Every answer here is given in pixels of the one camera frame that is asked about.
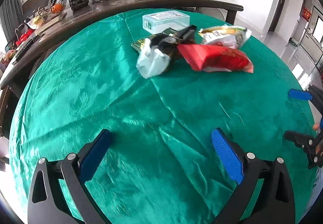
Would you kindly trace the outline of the white green snack bag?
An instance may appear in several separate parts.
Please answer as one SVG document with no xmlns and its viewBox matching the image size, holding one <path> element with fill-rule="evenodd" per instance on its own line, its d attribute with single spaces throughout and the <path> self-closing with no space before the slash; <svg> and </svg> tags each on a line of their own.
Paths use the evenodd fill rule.
<svg viewBox="0 0 323 224">
<path fill-rule="evenodd" d="M 241 48 L 251 37 L 252 31 L 241 26 L 214 26 L 200 29 L 198 35 L 202 44 L 225 46 L 232 49 Z"/>
</svg>

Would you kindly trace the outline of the clear plastic tissue box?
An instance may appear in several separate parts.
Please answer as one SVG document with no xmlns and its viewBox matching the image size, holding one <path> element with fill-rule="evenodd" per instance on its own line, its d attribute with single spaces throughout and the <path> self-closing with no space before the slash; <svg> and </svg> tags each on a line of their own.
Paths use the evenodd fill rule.
<svg viewBox="0 0 323 224">
<path fill-rule="evenodd" d="M 142 28 L 151 34 L 161 33 L 168 28 L 176 31 L 190 25 L 190 16 L 179 11 L 163 11 L 142 16 Z"/>
</svg>

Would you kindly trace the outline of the red snack packet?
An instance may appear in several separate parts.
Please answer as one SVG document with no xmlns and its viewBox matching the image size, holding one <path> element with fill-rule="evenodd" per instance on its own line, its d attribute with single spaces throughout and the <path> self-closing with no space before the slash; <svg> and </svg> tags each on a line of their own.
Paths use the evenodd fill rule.
<svg viewBox="0 0 323 224">
<path fill-rule="evenodd" d="M 180 44 L 177 49 L 194 71 L 254 72 L 251 60 L 238 49 L 209 44 Z"/>
</svg>

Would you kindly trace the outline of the grey curtain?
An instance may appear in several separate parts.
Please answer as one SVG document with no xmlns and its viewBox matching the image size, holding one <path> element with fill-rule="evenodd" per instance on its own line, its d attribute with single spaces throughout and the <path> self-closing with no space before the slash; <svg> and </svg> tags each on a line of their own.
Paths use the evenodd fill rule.
<svg viewBox="0 0 323 224">
<path fill-rule="evenodd" d="M 1 5 L 1 26 L 7 42 L 16 37 L 15 29 L 23 21 L 20 0 L 4 0 Z"/>
</svg>

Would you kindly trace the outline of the black gold tea packet bundle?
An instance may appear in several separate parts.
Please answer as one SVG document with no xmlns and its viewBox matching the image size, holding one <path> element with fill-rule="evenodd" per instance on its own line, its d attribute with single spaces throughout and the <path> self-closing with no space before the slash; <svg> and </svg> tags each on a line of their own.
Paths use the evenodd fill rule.
<svg viewBox="0 0 323 224">
<path fill-rule="evenodd" d="M 178 50 L 181 44 L 194 44 L 197 27 L 190 25 L 181 30 L 171 27 L 161 33 L 139 39 L 131 44 L 138 52 L 136 68 L 145 78 L 159 76 L 164 73 L 182 55 Z"/>
</svg>

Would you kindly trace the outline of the dark wooden coffee table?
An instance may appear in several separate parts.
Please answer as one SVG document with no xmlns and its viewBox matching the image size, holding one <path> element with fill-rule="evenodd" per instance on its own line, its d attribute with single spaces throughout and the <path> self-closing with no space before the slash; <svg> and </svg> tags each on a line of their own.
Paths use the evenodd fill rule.
<svg viewBox="0 0 323 224">
<path fill-rule="evenodd" d="M 76 12 L 69 8 L 66 10 L 65 17 L 40 31 L 43 34 L 42 38 L 31 45 L 17 63 L 14 60 L 9 63 L 1 78 L 1 89 L 11 85 L 22 70 L 36 61 L 43 52 L 94 22 L 134 9 L 194 7 L 224 9 L 227 11 L 225 22 L 229 24 L 234 24 L 237 12 L 244 10 L 242 5 L 231 0 L 107 0 L 99 3 L 90 2 L 88 6 Z"/>
</svg>

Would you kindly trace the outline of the green tablecloth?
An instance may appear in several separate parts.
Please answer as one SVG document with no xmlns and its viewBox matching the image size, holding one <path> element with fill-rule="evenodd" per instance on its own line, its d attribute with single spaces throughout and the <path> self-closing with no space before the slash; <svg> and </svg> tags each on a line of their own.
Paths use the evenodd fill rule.
<svg viewBox="0 0 323 224">
<path fill-rule="evenodd" d="M 288 96 L 300 85 L 289 67 L 254 37 L 242 47 L 253 73 L 196 72 L 185 60 L 143 78 L 132 42 L 148 36 L 135 10 L 105 18 L 72 36 L 26 85 L 10 128 L 12 190 L 27 214 L 37 161 L 60 160 L 102 129 L 113 143 L 86 186 L 113 223 L 210 223 L 236 187 L 210 141 L 221 128 L 258 158 L 284 159 L 296 218 L 315 179 L 287 130 L 311 134 L 309 103 Z"/>
</svg>

